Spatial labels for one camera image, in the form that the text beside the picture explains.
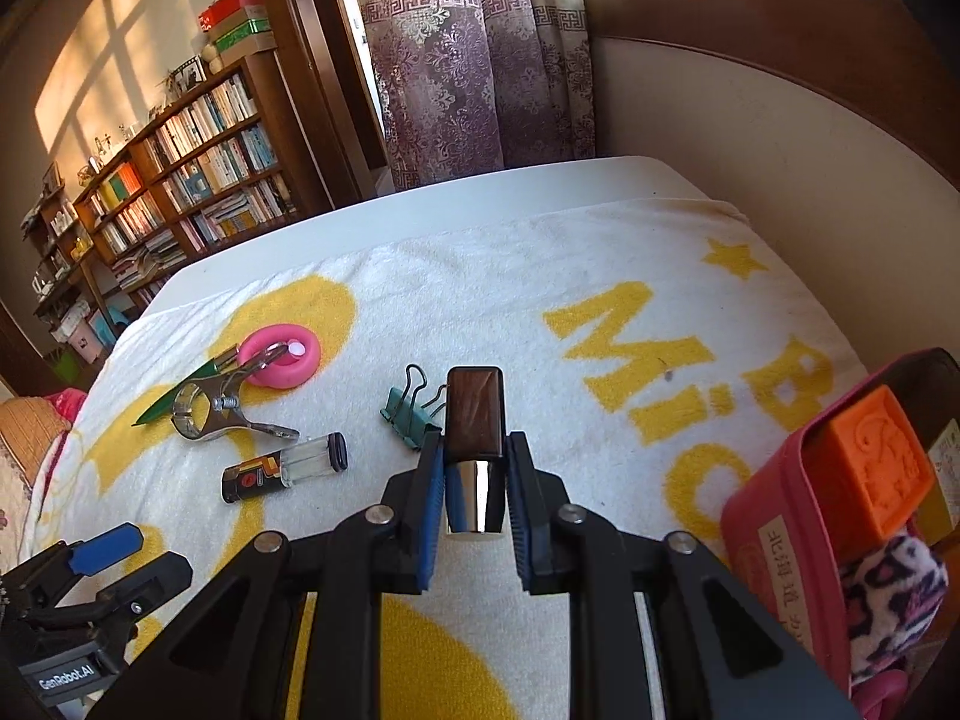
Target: white label with chinese text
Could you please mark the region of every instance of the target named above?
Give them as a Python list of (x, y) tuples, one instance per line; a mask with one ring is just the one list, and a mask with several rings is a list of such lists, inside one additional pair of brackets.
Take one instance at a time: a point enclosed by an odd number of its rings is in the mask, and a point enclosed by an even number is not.
[(955, 528), (960, 522), (960, 426), (956, 419), (950, 420), (926, 454), (937, 472), (944, 501), (947, 501), (950, 526)]
[(797, 554), (790, 543), (790, 533), (783, 517), (775, 517), (762, 526), (757, 533), (767, 560), (770, 583), (776, 596), (776, 614), (779, 621), (810, 655), (813, 655), (813, 633), (810, 632), (810, 617), (806, 611), (806, 596)]

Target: yellow and white blanket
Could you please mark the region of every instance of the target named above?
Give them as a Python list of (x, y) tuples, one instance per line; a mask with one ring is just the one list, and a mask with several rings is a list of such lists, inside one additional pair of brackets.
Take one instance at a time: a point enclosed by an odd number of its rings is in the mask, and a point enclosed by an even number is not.
[[(342, 432), (350, 468), (229, 506), (223, 469), (281, 442), (191, 443), (169, 421), (131, 423), (276, 322), (310, 327), (322, 368), (294, 391), (245, 385), (247, 415), (306, 437)], [(145, 621), (135, 656), (256, 533), (329, 530), (416, 464), (379, 414), (407, 362), (434, 386), (453, 365), (498, 365), (509, 429), (573, 501), (645, 536), (688, 529), (719, 552), (728, 495), (864, 375), (826, 311), (723, 202), (616, 202), (384, 245), (133, 324), (34, 501), (21, 557), (124, 521), (146, 539), (123, 571), (163, 550), (186, 556), (192, 589)], [(383, 716), (566, 717), (567, 616), (565, 599), (521, 592), (508, 536), (442, 538), (429, 593), (384, 602)]]

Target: beige curtain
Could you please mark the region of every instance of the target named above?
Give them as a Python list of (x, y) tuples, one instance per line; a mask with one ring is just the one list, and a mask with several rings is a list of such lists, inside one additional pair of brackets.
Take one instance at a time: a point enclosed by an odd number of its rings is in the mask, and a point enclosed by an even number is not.
[(397, 189), (594, 156), (584, 0), (360, 0)]

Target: beige wall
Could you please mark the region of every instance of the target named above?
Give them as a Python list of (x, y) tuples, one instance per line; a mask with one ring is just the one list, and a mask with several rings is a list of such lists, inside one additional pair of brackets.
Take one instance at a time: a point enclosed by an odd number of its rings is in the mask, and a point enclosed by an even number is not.
[(41, 350), (52, 342), (32, 316), (37, 252), (19, 223), (55, 158), (77, 196), (93, 138), (146, 122), (167, 71), (203, 45), (197, 15), (214, 0), (47, 0), (0, 64), (0, 299)]
[(763, 71), (613, 39), (593, 58), (603, 155), (656, 157), (736, 205), (867, 367), (925, 346), (960, 357), (960, 194), (930, 165)]

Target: pink donut toy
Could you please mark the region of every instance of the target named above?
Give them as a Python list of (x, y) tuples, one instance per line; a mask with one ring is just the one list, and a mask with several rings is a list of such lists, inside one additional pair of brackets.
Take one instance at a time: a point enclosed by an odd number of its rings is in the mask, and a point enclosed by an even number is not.
[(237, 362), (243, 365), (274, 343), (286, 343), (289, 351), (247, 381), (273, 389), (293, 389), (309, 379), (320, 367), (320, 341), (299, 324), (271, 324), (261, 327), (240, 344)]

